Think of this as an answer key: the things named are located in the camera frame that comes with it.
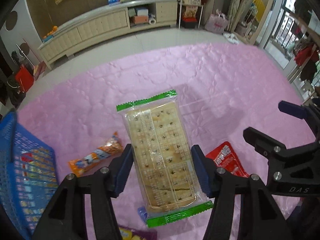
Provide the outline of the arched standing mirror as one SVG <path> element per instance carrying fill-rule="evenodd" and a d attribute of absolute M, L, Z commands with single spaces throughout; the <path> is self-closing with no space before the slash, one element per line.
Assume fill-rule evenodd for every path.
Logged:
<path fill-rule="evenodd" d="M 240 0 L 231 31 L 245 44 L 255 44 L 276 0 Z"/>

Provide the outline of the red bag on floor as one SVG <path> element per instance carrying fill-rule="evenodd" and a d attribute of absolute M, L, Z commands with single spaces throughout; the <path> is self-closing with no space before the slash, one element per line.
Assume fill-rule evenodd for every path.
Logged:
<path fill-rule="evenodd" d="M 23 64 L 20 65 L 18 72 L 15 74 L 15 80 L 20 85 L 20 91 L 24 93 L 26 93 L 34 84 L 34 77 Z"/>

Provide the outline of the broom and dustpan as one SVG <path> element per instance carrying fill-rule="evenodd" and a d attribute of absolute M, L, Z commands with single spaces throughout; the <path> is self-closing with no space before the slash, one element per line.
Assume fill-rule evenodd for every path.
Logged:
<path fill-rule="evenodd" d="M 33 77 L 37 80 L 46 70 L 46 63 L 36 55 L 26 40 L 23 40 L 20 44 L 16 44 L 16 47 L 29 70 L 32 70 Z"/>

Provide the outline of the oranges on blue plate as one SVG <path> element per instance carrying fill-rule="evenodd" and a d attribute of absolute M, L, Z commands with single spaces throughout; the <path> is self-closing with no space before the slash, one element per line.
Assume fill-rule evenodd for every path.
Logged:
<path fill-rule="evenodd" d="M 47 33 L 47 35 L 44 35 L 44 37 L 42 38 L 43 42 L 48 41 L 49 39 L 51 39 L 53 37 L 53 35 L 58 31 L 58 27 L 55 25 L 52 27 L 52 30 L 50 32 Z"/>

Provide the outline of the cream tv cabinet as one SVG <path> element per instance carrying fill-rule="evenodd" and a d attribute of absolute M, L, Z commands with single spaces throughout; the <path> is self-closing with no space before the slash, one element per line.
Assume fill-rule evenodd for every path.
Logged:
<path fill-rule="evenodd" d="M 155 19 L 152 23 L 131 23 L 129 10 L 134 8 L 148 8 Z M 70 57 L 100 42 L 139 31 L 174 27 L 176 21 L 177 0 L 139 0 L 106 5 L 59 26 L 53 36 L 39 46 L 38 52 L 51 68 L 58 59 Z"/>

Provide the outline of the orange snack bar wrapper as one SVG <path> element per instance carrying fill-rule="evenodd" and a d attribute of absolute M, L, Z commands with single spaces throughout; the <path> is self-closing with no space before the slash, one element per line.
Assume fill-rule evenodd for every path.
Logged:
<path fill-rule="evenodd" d="M 122 151 L 123 146 L 118 137 L 118 132 L 114 132 L 102 146 L 96 148 L 83 158 L 70 160 L 68 165 L 72 173 L 77 177 L 80 177 L 90 169 L 97 166 L 101 161 L 113 155 L 120 154 Z"/>

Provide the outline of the green-edged cracker pack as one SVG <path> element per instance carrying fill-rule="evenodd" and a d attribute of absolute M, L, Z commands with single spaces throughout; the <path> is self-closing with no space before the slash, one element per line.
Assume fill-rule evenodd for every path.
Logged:
<path fill-rule="evenodd" d="M 176 90 L 116 106 L 129 135 L 148 228 L 213 207 L 197 178 Z"/>

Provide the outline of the black bag on floor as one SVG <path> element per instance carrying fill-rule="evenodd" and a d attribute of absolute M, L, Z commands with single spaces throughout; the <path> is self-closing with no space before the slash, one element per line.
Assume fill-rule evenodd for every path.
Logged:
<path fill-rule="evenodd" d="M 18 108 L 25 98 L 25 93 L 21 91 L 20 84 L 13 75 L 8 77 L 6 87 L 11 104 Z"/>

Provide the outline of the blue plastic basket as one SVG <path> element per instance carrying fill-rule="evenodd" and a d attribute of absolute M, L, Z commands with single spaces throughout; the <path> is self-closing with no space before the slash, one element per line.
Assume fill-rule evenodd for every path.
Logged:
<path fill-rule="evenodd" d="M 18 123 L 1 120 L 1 205 L 24 239 L 32 234 L 56 189 L 54 150 Z"/>

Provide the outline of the white metal shelf rack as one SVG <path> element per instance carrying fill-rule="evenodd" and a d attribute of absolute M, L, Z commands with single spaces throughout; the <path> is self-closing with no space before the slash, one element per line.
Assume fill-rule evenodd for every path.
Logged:
<path fill-rule="evenodd" d="M 182 28 L 199 29 L 204 12 L 204 6 L 208 0 L 177 0 L 178 15 L 177 26 Z"/>

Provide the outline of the small red snack pouch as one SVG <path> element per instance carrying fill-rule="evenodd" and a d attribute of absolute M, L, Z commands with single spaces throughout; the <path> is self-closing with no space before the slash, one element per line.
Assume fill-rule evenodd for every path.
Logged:
<path fill-rule="evenodd" d="M 231 174 L 248 178 L 249 174 L 245 171 L 240 160 L 228 141 L 223 142 L 214 150 L 206 154 L 206 157 L 212 159 L 217 167 L 222 167 Z"/>

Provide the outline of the blue gum pack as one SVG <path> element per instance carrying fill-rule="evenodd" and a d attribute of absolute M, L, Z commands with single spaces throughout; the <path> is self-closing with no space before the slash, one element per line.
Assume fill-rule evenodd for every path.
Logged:
<path fill-rule="evenodd" d="M 147 213 L 146 208 L 144 206 L 139 207 L 137 209 L 137 212 L 138 212 L 138 215 L 141 218 L 141 220 L 146 224 L 146 221 L 148 219 L 148 213 Z"/>

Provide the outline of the tissue box on cabinet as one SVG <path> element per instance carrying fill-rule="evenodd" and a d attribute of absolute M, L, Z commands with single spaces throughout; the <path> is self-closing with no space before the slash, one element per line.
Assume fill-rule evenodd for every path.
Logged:
<path fill-rule="evenodd" d="M 108 0 L 108 5 L 116 5 L 120 3 L 121 3 L 121 0 Z"/>

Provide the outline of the purple yellow snack packet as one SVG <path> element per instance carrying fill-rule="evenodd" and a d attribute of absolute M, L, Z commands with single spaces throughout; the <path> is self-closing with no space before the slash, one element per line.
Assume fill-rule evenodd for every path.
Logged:
<path fill-rule="evenodd" d="M 141 240 L 157 240 L 156 231 L 143 231 L 119 226 L 120 234 L 123 240 L 141 239 Z"/>

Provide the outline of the pink tote bag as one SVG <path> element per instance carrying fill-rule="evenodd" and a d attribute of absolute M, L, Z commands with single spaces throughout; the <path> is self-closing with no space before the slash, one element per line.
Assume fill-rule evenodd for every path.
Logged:
<path fill-rule="evenodd" d="M 207 22 L 204 25 L 206 31 L 210 31 L 215 34 L 223 34 L 225 28 L 229 23 L 228 18 L 219 9 L 215 13 L 211 14 Z"/>

